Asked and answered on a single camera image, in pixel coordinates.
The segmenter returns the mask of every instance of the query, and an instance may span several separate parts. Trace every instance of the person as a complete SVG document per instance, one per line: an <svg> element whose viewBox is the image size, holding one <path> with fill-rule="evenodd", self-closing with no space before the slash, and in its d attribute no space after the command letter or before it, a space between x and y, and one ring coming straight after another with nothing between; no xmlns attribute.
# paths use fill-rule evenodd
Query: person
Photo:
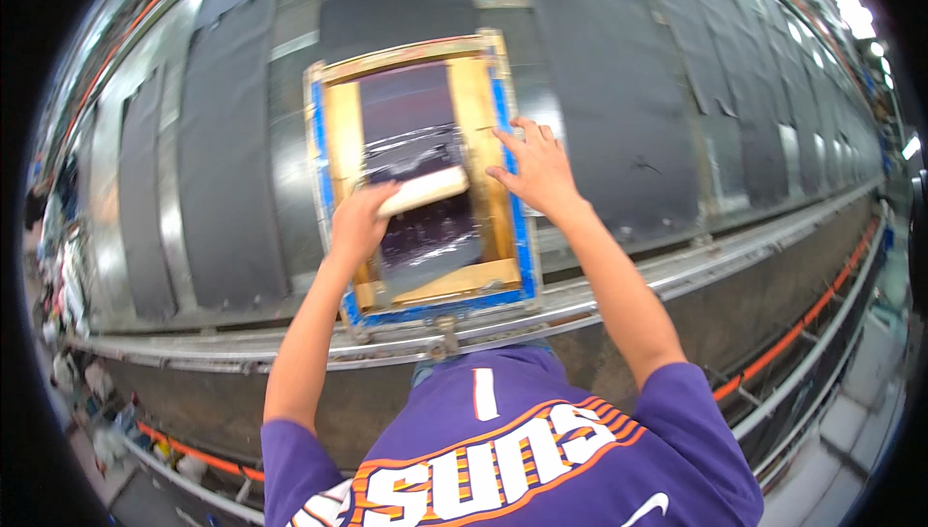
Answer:
<svg viewBox="0 0 928 527"><path fill-rule="evenodd" d="M493 133L518 173L487 174L564 233L638 386L634 415L570 386L550 348L475 351L417 371L405 408L354 477L342 479L315 426L330 335L342 293L384 234L376 211L397 187L358 190L335 212L331 250L267 382L265 524L760 521L757 481L702 370L687 362L661 301L577 192L563 144L525 117L511 124L524 141Z"/></svg>

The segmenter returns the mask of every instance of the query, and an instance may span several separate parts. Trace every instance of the screen printing frame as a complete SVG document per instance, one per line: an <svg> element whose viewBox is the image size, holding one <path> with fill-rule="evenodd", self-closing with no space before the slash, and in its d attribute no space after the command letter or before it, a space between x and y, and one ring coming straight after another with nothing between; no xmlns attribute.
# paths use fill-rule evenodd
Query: screen printing frame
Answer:
<svg viewBox="0 0 928 527"><path fill-rule="evenodd" d="M512 132L509 120L516 113L512 82L509 73L506 46L498 29L479 29L477 34L408 44L354 57L331 66L316 62L304 73L304 117L306 123L309 160L313 163L313 190L319 219L319 233L328 252L331 249L331 220L335 212L335 190L331 179L331 161L326 133L326 114L323 103L327 87L335 86L362 76L411 66L424 62L458 57L483 57L486 60L490 81L490 99L493 103L495 125ZM511 173L517 172L515 156L500 144L503 163ZM508 195L509 215L512 223L514 259L520 282L516 289L487 291L472 294L454 301L422 303L396 309L362 312L354 280L342 296L342 320L354 331L385 324L402 324L424 321L440 316L462 318L478 310L521 304L526 310L537 310L535 301L542 284L537 253L535 219L524 212L522 201Z"/></svg>

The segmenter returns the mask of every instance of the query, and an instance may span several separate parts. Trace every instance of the left hand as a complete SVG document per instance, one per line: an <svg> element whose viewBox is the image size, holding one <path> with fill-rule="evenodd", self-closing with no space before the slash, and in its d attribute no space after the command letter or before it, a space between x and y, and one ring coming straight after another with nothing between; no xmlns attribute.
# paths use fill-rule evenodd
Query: left hand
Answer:
<svg viewBox="0 0 928 527"><path fill-rule="evenodd" d="M332 216L332 247L329 255L345 263L353 273L374 254L389 219L377 217L380 205L400 190L395 181L365 186L342 201Z"/></svg>

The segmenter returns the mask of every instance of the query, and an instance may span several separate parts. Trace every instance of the black garment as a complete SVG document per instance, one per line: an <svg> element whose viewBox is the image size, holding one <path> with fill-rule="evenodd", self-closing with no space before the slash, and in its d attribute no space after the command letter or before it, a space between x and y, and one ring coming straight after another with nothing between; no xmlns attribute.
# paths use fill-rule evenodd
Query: black garment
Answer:
<svg viewBox="0 0 928 527"><path fill-rule="evenodd" d="M31 231L32 226L37 220L42 220L45 215L45 202L48 200L46 195L36 195L35 189L30 189L26 195L26 231Z"/></svg>

